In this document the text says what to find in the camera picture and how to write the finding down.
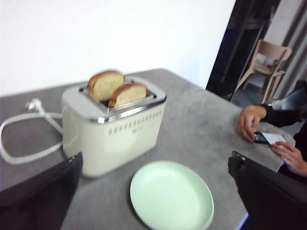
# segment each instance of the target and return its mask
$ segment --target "gray table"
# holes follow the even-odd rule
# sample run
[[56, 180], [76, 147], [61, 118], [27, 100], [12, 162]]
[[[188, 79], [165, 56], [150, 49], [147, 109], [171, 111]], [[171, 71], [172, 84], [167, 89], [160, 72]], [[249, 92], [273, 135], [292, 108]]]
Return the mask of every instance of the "gray table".
[[[198, 173], [209, 186], [215, 206], [209, 229], [234, 230], [246, 214], [227, 160], [232, 150], [277, 170], [282, 161], [269, 147], [250, 144], [236, 132], [241, 109], [216, 95], [165, 70], [154, 69], [135, 76], [144, 77], [167, 94], [167, 104], [156, 146], [139, 158], [97, 179], [81, 178], [63, 223], [63, 230], [148, 229], [130, 204], [129, 187], [135, 172], [147, 163], [170, 160]], [[26, 112], [24, 105], [40, 98], [48, 112], [61, 112], [61, 95], [68, 86], [1, 98], [1, 121]], [[293, 138], [272, 125], [260, 130]], [[61, 136], [44, 119], [12, 124], [4, 129], [3, 142], [9, 153], [23, 156], [50, 147]], [[64, 160], [62, 150], [35, 162], [9, 165], [1, 159], [1, 190], [28, 179]]]

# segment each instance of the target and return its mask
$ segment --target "toaster logo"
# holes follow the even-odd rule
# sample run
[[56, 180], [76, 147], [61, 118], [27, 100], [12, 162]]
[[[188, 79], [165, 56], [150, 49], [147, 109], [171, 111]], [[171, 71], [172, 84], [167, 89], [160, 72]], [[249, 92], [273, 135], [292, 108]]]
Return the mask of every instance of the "toaster logo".
[[134, 129], [132, 130], [132, 133], [134, 134], [134, 133], [139, 132], [139, 131], [141, 131], [141, 130], [142, 130], [142, 126], [141, 126], [141, 127], [134, 128]]

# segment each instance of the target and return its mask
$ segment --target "black sleeve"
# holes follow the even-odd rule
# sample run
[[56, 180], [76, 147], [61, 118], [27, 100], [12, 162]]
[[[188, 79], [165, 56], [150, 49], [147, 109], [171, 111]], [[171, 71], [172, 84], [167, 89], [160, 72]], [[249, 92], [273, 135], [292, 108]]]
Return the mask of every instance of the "black sleeve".
[[266, 104], [261, 104], [261, 106], [263, 106], [267, 111], [265, 118], [263, 118], [261, 121], [266, 121], [277, 127], [290, 126], [295, 122], [300, 121], [299, 110], [276, 111], [273, 110], [271, 106]]

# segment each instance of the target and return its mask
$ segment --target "finger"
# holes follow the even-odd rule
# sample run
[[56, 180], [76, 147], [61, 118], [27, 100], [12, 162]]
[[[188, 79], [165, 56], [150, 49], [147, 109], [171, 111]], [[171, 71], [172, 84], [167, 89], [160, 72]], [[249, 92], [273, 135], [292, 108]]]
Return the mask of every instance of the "finger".
[[277, 145], [283, 145], [283, 146], [287, 147], [291, 151], [297, 151], [296, 147], [294, 147], [293, 144], [291, 144], [289, 142], [277, 141], [276, 144]]
[[244, 128], [244, 123], [245, 123], [245, 118], [241, 116], [238, 122], [238, 132], [242, 137], [247, 139], [249, 142], [253, 143], [253, 139], [247, 134]]
[[260, 121], [260, 117], [256, 116], [254, 118], [253, 125], [251, 126], [251, 129], [252, 129], [253, 133], [257, 131], [257, 128], [258, 128], [258, 125], [259, 125], [259, 121]]
[[245, 129], [242, 130], [241, 135], [247, 139], [250, 143], [254, 142], [254, 138], [251, 138]]
[[285, 147], [281, 147], [280, 145], [272, 145], [272, 151], [280, 156], [286, 157], [287, 159], [294, 161], [294, 157], [292, 156], [291, 151]]
[[254, 132], [253, 130], [251, 129], [251, 126], [252, 126], [252, 121], [253, 121], [253, 118], [252, 117], [248, 117], [246, 120], [245, 120], [245, 123], [244, 123], [244, 128], [247, 132], [247, 134], [250, 136], [250, 138], [252, 140], [254, 140]]

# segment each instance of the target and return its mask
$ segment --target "bread crust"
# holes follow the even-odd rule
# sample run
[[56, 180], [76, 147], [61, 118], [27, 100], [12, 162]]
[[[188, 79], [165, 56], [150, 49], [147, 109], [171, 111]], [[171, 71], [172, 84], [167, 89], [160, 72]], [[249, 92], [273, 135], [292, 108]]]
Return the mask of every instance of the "bread crust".
[[103, 71], [103, 72], [100, 72], [100, 73], [97, 73], [96, 75], [92, 76], [88, 83], [87, 83], [87, 93], [91, 96], [94, 95], [94, 85], [95, 83], [100, 79], [100, 78], [103, 78], [104, 76], [108, 75], [108, 74], [120, 74], [121, 76], [123, 76], [124, 78], [124, 81], [125, 81], [125, 76], [117, 71], [117, 70], [107, 70], [107, 71]]
[[108, 107], [109, 108], [113, 108], [117, 102], [117, 97], [124, 91], [130, 89], [131, 87], [134, 87], [134, 86], [142, 86], [146, 89], [146, 95], [147, 95], [147, 87], [141, 83], [129, 83], [129, 84], [125, 84], [125, 85], [122, 85], [120, 86], [119, 88], [117, 88], [112, 96], [111, 96], [111, 99], [109, 101], [109, 104], [108, 104]]

